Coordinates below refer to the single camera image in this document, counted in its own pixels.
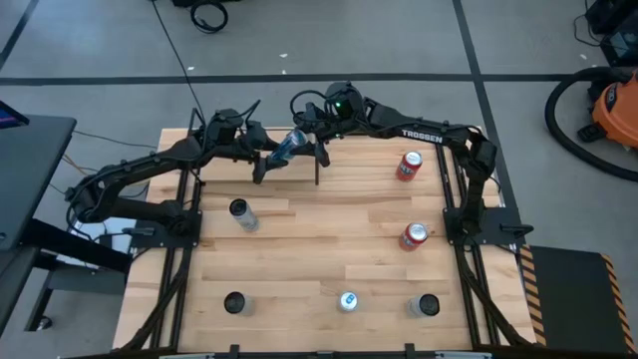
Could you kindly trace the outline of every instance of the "clear plastic bottle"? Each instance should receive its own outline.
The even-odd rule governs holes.
[[[286,135],[286,138],[269,157],[277,161],[290,161],[295,157],[291,154],[292,150],[304,146],[306,143],[308,143],[306,134],[299,129],[294,129]]]

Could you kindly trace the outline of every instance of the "metal bracket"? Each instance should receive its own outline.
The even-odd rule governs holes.
[[[201,211],[190,214],[190,233],[184,236],[169,234],[166,228],[152,220],[138,220],[136,229],[152,228],[153,235],[132,235],[131,246],[135,248],[189,248],[199,245]]]
[[[445,208],[443,218],[446,223],[446,233],[450,244],[464,245],[466,234],[460,230],[459,217],[462,211],[460,208]],[[490,207],[484,211],[481,230],[475,235],[473,240],[477,244],[496,244],[522,246],[523,237],[533,231],[533,227],[519,223],[518,209],[514,207]]]

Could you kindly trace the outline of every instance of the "wooden table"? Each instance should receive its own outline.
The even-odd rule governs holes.
[[[287,131],[269,133],[281,140]],[[184,135],[185,130],[164,130],[160,149]],[[244,352],[402,351],[405,343],[415,343],[417,350],[471,348],[454,250],[445,237],[434,146],[348,137],[327,149],[332,165],[320,170],[318,185],[310,158],[295,158],[288,168],[268,173],[262,185],[251,182],[247,164],[215,159],[202,170],[207,181],[202,235],[190,266],[180,352],[227,352],[230,344]],[[424,164],[415,180],[404,183],[395,180],[395,169],[408,150],[419,151]],[[178,173],[153,179],[149,201],[174,198],[177,182]],[[244,232],[228,213],[237,197],[259,217],[257,232]],[[493,183],[486,184],[484,197],[488,205],[499,204]],[[418,250],[405,252],[398,238],[411,221],[425,223],[430,237]],[[493,301],[534,342],[513,255],[492,246],[481,249]],[[134,263],[114,347],[126,343],[154,307],[164,253],[153,249]],[[359,296],[354,313],[337,311],[344,290]],[[227,314],[222,302],[231,291],[254,297],[256,313]],[[423,293],[439,297],[441,312],[409,318],[406,302]],[[486,343],[476,298],[475,306]]]

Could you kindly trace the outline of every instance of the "logo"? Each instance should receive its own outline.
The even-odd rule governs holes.
[[[401,130],[403,132],[404,137],[423,140],[434,144],[442,144],[443,138],[440,136],[434,136],[429,134],[422,134],[415,131]]]

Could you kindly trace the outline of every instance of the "desk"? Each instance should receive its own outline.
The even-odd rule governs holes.
[[[273,138],[281,133],[269,132]],[[184,135],[184,130],[164,130],[160,149]],[[202,171],[207,181],[202,236],[190,265],[179,352],[226,352],[230,344],[239,344],[242,352],[402,351],[405,343],[417,350],[471,349],[455,254],[445,238],[435,148],[404,139],[348,137],[327,150],[332,164],[320,169],[318,185],[314,168],[305,169],[312,171],[310,178],[307,172],[284,176],[292,168],[273,171],[262,185],[250,182],[246,164],[214,160]],[[419,151],[424,164],[415,180],[403,183],[395,180],[395,169],[409,150]],[[246,173],[230,176],[243,171],[238,167]],[[177,182],[177,174],[153,179],[148,200],[174,198]],[[242,231],[228,213],[236,197],[245,198],[259,217],[257,232]],[[487,205],[499,204],[493,183],[486,184],[484,198]],[[410,221],[424,222],[430,237],[418,250],[405,252],[398,238]],[[164,249],[152,249],[134,262],[114,347],[130,340],[155,306],[163,256]],[[518,333],[534,342],[514,256],[484,246],[482,257],[493,301]],[[255,298],[253,316],[225,313],[223,297],[235,290]],[[337,295],[344,290],[359,295],[354,313],[337,311]],[[407,300],[422,293],[436,294],[441,312],[408,318]],[[475,306],[486,343],[477,300]],[[161,344],[167,344],[167,313]]]
[[[33,266],[50,272],[26,330],[37,328],[53,289],[68,288],[67,285],[59,285],[59,279],[69,277],[69,271],[82,272],[85,269],[57,263],[53,255],[41,253],[41,248],[86,260],[120,273],[128,271],[130,262],[126,254],[77,238],[33,218],[40,199],[71,140],[76,120],[46,116],[29,116],[29,120],[29,126],[0,131],[0,334]],[[90,276],[88,270],[83,274],[85,278],[94,277]],[[100,274],[96,277],[113,277],[111,273]],[[78,276],[74,275],[72,279],[65,281],[74,284],[77,278]],[[95,280],[90,283],[93,285],[89,285],[85,291],[95,291],[93,286],[100,286]]]

